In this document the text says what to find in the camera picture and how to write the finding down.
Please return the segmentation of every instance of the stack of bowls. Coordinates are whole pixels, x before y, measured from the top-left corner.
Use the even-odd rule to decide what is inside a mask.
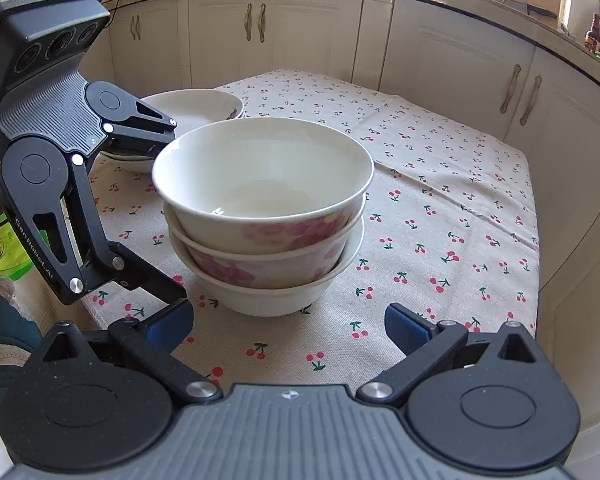
[[[239,97],[221,90],[192,88],[150,95],[142,99],[169,117],[176,119],[176,138],[203,126],[230,119],[239,119],[244,113],[244,103]],[[148,156],[100,152],[123,170],[149,173],[154,160]]]
[[[281,316],[313,303],[358,253],[373,170],[346,134],[262,117],[185,134],[152,175],[174,250],[210,295]]]

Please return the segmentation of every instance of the cabinet handle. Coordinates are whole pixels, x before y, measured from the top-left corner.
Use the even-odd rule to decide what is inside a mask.
[[[251,2],[247,5],[247,13],[244,15],[244,31],[247,33],[247,41],[251,41]]]
[[[529,102],[526,104],[525,113],[523,113],[522,117],[520,117],[520,126],[524,126],[526,124],[529,114],[534,109],[534,106],[536,106],[536,101],[538,101],[538,91],[541,84],[542,76],[537,75],[536,81],[534,82],[534,89],[531,91],[531,97],[529,97]]]
[[[509,81],[509,88],[507,89],[507,95],[505,95],[504,102],[502,103],[502,106],[500,107],[501,114],[507,113],[507,108],[509,108],[509,101],[511,101],[511,98],[513,97],[513,92],[516,91],[516,85],[518,84],[518,75],[520,74],[521,70],[522,70],[522,67],[520,65],[518,65],[517,63],[513,66],[513,74],[511,75],[511,81]]]
[[[264,11],[267,10],[266,4],[262,4],[260,6],[260,15],[258,16],[258,32],[260,33],[260,43],[264,43],[264,27],[265,27],[265,19],[264,19]]]

